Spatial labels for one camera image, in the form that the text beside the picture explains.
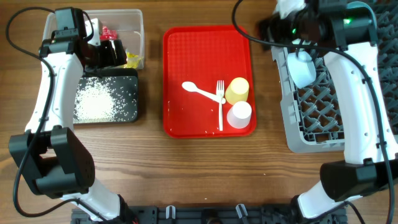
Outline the red strawberry candy wrapper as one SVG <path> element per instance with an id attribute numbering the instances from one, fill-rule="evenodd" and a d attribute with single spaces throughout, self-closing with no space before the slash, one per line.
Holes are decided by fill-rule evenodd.
<path id="1" fill-rule="evenodd" d="M 103 26 L 102 34 L 99 36 L 100 40 L 116 40 L 118 33 L 116 30 L 111 30 L 106 26 Z"/>

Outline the yellow foil wrapper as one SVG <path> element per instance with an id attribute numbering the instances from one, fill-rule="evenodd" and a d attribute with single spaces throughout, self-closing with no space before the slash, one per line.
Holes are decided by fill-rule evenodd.
<path id="1" fill-rule="evenodd" d="M 138 55 L 134 55 L 128 51 L 126 51 L 126 64 L 123 65 L 123 68 L 134 68 L 137 69 L 139 64 L 142 61 L 142 57 Z"/>

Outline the light blue small bowl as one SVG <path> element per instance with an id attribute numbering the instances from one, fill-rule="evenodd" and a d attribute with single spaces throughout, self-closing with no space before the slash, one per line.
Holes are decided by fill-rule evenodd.
<path id="1" fill-rule="evenodd" d="M 309 53 L 299 51 L 287 56 L 287 70 L 297 88 L 304 88 L 312 84 L 317 77 L 315 64 Z"/>

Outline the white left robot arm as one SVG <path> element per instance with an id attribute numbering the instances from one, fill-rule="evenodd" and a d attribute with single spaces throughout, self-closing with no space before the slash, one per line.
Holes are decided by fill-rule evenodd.
<path id="1" fill-rule="evenodd" d="M 42 79 L 35 110 L 25 132 L 12 136 L 9 152 L 18 166 L 14 193 L 25 180 L 33 194 L 73 203 L 97 223 L 137 223 L 122 196 L 109 191 L 95 177 L 90 152 L 73 131 L 73 114 L 82 77 L 135 75 L 123 69 L 126 54 L 96 36 L 100 28 L 74 7 L 53 11 L 57 29 L 40 46 L 36 59 Z"/>

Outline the white plastic spoon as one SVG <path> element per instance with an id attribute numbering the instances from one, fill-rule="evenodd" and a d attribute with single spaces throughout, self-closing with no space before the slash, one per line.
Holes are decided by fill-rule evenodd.
<path id="1" fill-rule="evenodd" d="M 182 88 L 186 91 L 193 92 L 193 93 L 199 93 L 215 102 L 221 102 L 222 104 L 226 103 L 225 98 L 220 98 L 219 96 L 216 96 L 215 94 L 209 93 L 207 91 L 199 89 L 196 84 L 193 82 L 183 82 L 182 83 Z"/>

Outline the white plastic fork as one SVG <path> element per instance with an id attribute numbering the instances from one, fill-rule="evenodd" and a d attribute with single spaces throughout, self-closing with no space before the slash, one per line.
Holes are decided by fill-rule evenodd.
<path id="1" fill-rule="evenodd" d="M 223 131 L 223 98 L 224 98 L 224 81 L 218 80 L 216 84 L 216 95 L 219 99 L 219 107 L 218 107 L 218 121 L 219 121 L 219 130 Z"/>

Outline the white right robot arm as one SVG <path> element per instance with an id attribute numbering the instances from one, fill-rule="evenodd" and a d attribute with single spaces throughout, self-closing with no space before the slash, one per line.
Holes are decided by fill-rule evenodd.
<path id="1" fill-rule="evenodd" d="M 395 208 L 397 142 L 391 131 L 377 70 L 377 20 L 362 1 L 278 1 L 259 24 L 261 40 L 295 47 L 287 71 L 297 87 L 314 82 L 310 52 L 323 54 L 343 123 L 344 159 L 325 163 L 320 181 L 292 201 L 295 221 L 306 223 L 361 197 L 389 192 Z"/>

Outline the white plastic cup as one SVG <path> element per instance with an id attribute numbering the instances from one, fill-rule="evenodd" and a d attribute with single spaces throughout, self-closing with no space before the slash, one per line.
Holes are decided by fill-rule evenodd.
<path id="1" fill-rule="evenodd" d="M 227 122 L 236 129 L 248 126 L 252 115 L 251 105 L 246 101 L 236 102 L 227 113 Z"/>

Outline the yellow plastic cup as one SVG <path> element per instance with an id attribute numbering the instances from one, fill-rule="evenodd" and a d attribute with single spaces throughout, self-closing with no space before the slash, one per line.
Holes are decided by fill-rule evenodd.
<path id="1" fill-rule="evenodd" d="M 226 101 L 234 105 L 239 101 L 247 101 L 249 83 L 245 78 L 238 77 L 231 81 L 225 92 Z"/>

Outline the light blue plate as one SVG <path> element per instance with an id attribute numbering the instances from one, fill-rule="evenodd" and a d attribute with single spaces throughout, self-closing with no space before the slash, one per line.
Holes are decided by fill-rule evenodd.
<path id="1" fill-rule="evenodd" d="M 366 8 L 373 20 L 376 20 L 376 15 L 368 3 L 362 1 L 349 2 L 346 6 L 347 9 Z"/>

